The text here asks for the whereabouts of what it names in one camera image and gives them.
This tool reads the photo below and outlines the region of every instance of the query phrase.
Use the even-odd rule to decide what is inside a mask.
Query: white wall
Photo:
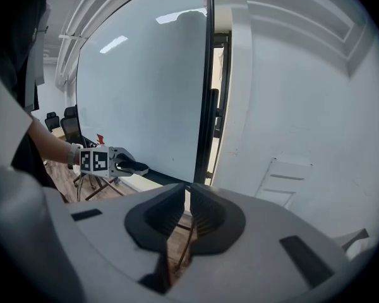
[[[60,119],[63,118],[65,108],[64,92],[55,86],[55,64],[44,65],[45,83],[38,86],[39,110],[33,111],[32,115],[45,124],[46,114],[56,112]]]
[[[66,106],[72,107],[76,105],[76,80],[66,82]]]
[[[379,235],[379,38],[349,78],[261,34],[247,14],[246,4],[232,7],[229,107],[212,184],[255,196],[273,157],[305,158],[313,168],[290,210],[331,237]]]

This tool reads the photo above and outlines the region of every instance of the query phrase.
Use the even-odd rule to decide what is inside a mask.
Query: red tag
[[[97,143],[98,143],[99,145],[105,145],[105,144],[104,144],[104,137],[101,136],[100,134],[97,134],[97,137],[98,137]]]

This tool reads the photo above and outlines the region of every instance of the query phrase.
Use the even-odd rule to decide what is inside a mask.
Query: metal stand
[[[77,187],[77,181],[80,179],[80,175],[78,177],[76,177],[74,180],[73,180],[73,184],[75,185],[75,187]],[[90,182],[90,185],[91,185],[91,188],[92,189],[96,189],[97,187],[93,184],[93,180],[92,180],[92,176],[89,176],[88,177],[88,181]]]
[[[115,192],[117,192],[119,195],[121,196],[124,196],[125,194],[121,193],[116,187],[114,187],[113,185],[111,185],[111,183],[115,182],[117,177],[113,178],[112,180],[110,180],[109,182],[106,181],[105,179],[100,179],[98,177],[95,178],[97,183],[99,184],[99,188],[96,189],[92,194],[90,194],[89,196],[87,196],[85,198],[86,201],[88,201],[89,199],[91,199],[93,196],[95,196],[96,194],[98,194],[99,192],[101,192],[103,189],[105,189],[107,186],[111,187]]]

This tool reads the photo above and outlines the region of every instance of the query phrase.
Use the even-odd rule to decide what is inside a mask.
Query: ceiling
[[[230,28],[229,10],[247,9],[254,33],[304,49],[351,76],[373,41],[357,0],[215,0],[215,29]]]
[[[63,25],[68,20],[73,10],[80,0],[47,0],[51,6],[51,13],[48,19],[48,30],[45,34],[45,57],[57,57],[61,46],[59,35],[62,33]]]
[[[73,12],[80,1],[81,0],[47,0],[47,3],[51,6],[51,14],[48,19],[48,30],[45,35],[44,55],[46,58],[58,57],[60,46],[62,44],[59,35],[64,34],[64,31],[73,16]],[[104,1],[105,0],[96,0],[92,4],[86,17],[82,21],[83,25],[89,21]]]

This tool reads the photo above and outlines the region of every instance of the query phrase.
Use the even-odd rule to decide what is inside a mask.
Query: whiteboard
[[[205,63],[204,0],[132,0],[81,48],[81,134],[193,182]]]

